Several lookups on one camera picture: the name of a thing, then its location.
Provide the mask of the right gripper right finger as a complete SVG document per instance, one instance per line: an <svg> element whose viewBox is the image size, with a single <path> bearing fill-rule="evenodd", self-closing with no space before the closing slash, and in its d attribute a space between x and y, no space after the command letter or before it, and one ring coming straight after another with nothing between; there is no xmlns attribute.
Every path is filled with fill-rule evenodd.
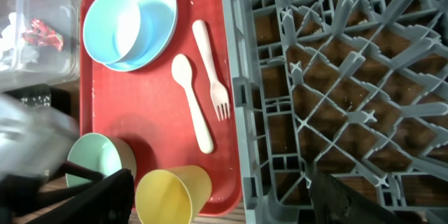
<svg viewBox="0 0 448 224"><path fill-rule="evenodd" d="M334 176L314 172L311 176L309 196L314 208L316 223L334 222L350 224L408 224L409 222L378 204L364 198Z"/></svg>

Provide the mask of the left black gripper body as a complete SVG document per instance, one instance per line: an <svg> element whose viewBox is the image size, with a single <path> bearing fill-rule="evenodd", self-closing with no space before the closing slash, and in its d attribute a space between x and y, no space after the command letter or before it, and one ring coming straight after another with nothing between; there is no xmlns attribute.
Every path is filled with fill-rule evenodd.
<svg viewBox="0 0 448 224"><path fill-rule="evenodd" d="M46 183L54 181L66 174L87 179L89 182L70 188L41 192L39 189ZM7 175L1 182L1 216L22 217L40 209L74 197L100 182L104 175L72 162L64 162L51 176L23 177Z"/></svg>

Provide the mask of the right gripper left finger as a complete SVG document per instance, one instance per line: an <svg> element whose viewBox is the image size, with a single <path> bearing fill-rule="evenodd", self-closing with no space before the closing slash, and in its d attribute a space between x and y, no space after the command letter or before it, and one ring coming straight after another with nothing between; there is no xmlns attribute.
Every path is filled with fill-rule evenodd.
<svg viewBox="0 0 448 224"><path fill-rule="evenodd" d="M31 224L127 224L134 203L134 178L120 169Z"/></svg>

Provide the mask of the yellow plastic cup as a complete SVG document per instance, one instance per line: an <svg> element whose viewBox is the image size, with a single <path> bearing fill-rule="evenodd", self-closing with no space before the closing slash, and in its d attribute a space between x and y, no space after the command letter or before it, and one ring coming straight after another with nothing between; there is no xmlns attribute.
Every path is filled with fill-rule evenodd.
<svg viewBox="0 0 448 224"><path fill-rule="evenodd" d="M211 196L207 172L188 165L145 174L135 192L135 207L144 224L189 224Z"/></svg>

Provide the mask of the red snack wrapper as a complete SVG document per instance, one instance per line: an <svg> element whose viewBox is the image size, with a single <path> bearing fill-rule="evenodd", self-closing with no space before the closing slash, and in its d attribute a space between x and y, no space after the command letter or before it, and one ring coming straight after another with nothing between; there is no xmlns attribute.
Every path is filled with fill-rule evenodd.
<svg viewBox="0 0 448 224"><path fill-rule="evenodd" d="M57 51L62 51L64 47L63 36L37 18L31 20L30 28L22 34L22 38L31 46L50 46Z"/></svg>

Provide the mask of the light blue bowl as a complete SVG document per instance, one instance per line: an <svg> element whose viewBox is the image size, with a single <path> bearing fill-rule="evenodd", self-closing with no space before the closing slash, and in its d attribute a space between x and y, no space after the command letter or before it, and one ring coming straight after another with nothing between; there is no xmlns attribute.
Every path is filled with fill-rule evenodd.
<svg viewBox="0 0 448 224"><path fill-rule="evenodd" d="M134 0L95 0L83 24L83 43L90 57L101 64L133 60L141 54L144 23Z"/></svg>

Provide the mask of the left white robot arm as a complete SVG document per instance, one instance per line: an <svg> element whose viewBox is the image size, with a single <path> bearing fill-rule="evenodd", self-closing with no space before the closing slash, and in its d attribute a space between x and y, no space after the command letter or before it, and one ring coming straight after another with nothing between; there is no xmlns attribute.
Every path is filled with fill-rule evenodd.
<svg viewBox="0 0 448 224"><path fill-rule="evenodd" d="M74 120L50 107L25 106L1 95L1 214L17 217L66 200L104 175L67 160L78 139ZM88 180L52 192L41 188L66 174Z"/></svg>

